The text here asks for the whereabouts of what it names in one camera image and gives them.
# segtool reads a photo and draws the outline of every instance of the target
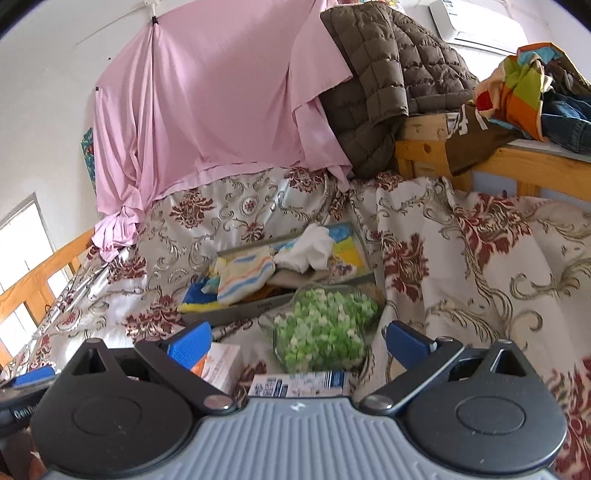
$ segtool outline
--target window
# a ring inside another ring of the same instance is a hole
[[[35,194],[0,222],[0,294],[53,254]],[[63,270],[47,282],[57,297],[68,283]],[[37,330],[26,307],[0,323],[0,340],[14,356]]]

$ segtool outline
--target round black disc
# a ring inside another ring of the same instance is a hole
[[[547,465],[565,433],[564,416],[538,379],[501,374],[430,388],[411,402],[405,420],[427,456],[483,476]]]
[[[31,428],[46,465],[74,476],[116,478],[141,472],[182,445],[193,417],[179,395],[95,375],[58,379],[35,412]]]

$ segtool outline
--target small box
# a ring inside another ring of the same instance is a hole
[[[348,374],[342,370],[285,375],[255,375],[249,397],[347,397]]]
[[[244,371],[244,359],[239,345],[213,342],[203,365],[201,378],[226,395],[232,395]]]

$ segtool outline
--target pink fabric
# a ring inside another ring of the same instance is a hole
[[[318,95],[351,72],[320,20],[336,0],[197,0],[143,29],[98,81],[93,241],[109,261],[169,193],[271,167],[350,162]]]

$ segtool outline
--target red floral pattern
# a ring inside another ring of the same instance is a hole
[[[66,309],[72,305],[74,301],[74,294],[73,293],[66,293],[65,295],[60,295],[56,300],[56,307],[59,309],[60,312],[64,313]]]
[[[413,233],[410,242],[398,242],[392,232],[381,233],[386,282],[413,302],[422,299],[421,281],[429,275],[423,240]]]
[[[129,315],[122,322],[125,334],[133,342],[142,339],[163,339],[180,330],[180,313],[170,295],[163,295],[150,305],[147,312]]]
[[[324,175],[301,167],[290,170],[284,178],[289,179],[291,188],[300,192],[312,193],[324,185]]]
[[[330,203],[329,215],[335,222],[338,222],[343,218],[345,213],[345,203],[347,202],[347,195],[340,190],[336,191],[335,198]]]
[[[250,215],[255,211],[257,201],[254,198],[249,198],[242,204],[242,210],[246,215]]]
[[[123,261],[120,257],[116,257],[109,264],[107,282],[112,284],[119,280],[142,278],[144,275],[147,275],[145,258],[137,255],[126,261]]]
[[[264,227],[260,223],[250,223],[246,226],[246,232],[242,234],[242,241],[248,244],[258,242],[265,238]]]
[[[563,478],[591,479],[591,356],[582,360],[567,375],[552,370],[547,382],[567,419],[566,441],[554,464]]]
[[[380,234],[380,232],[378,232],[377,230],[370,230],[370,231],[367,233],[367,235],[366,235],[365,239],[366,239],[368,242],[370,242],[370,243],[372,243],[372,244],[375,244],[375,243],[379,243],[379,242],[381,242],[382,235],[381,235],[381,234]]]
[[[92,245],[92,247],[90,247],[90,250],[88,250],[88,253],[86,254],[86,259],[92,260],[98,254],[99,254],[99,247],[97,247],[96,245]]]
[[[199,189],[188,190],[178,205],[172,208],[170,216],[185,228],[198,227],[205,218],[205,212],[213,210],[213,199],[207,199]]]
[[[41,337],[39,346],[35,350],[32,360],[29,362],[28,371],[36,370],[37,368],[51,365],[55,367],[54,362],[49,361],[48,357],[51,354],[51,337],[48,334]]]
[[[531,235],[515,204],[501,197],[479,193],[470,212],[456,206],[454,214],[481,269],[493,253],[507,254],[521,237]]]
[[[74,307],[72,311],[63,320],[59,320],[56,324],[57,330],[61,332],[69,332],[78,326],[82,311],[78,307]]]
[[[382,171],[375,176],[374,188],[391,192],[403,181],[404,179],[400,175]]]
[[[267,364],[263,361],[259,361],[254,367],[248,365],[243,371],[240,379],[236,383],[234,390],[232,391],[232,398],[238,403],[239,406],[245,404],[248,399],[248,391],[251,389],[252,381],[255,375],[264,375],[267,373]]]

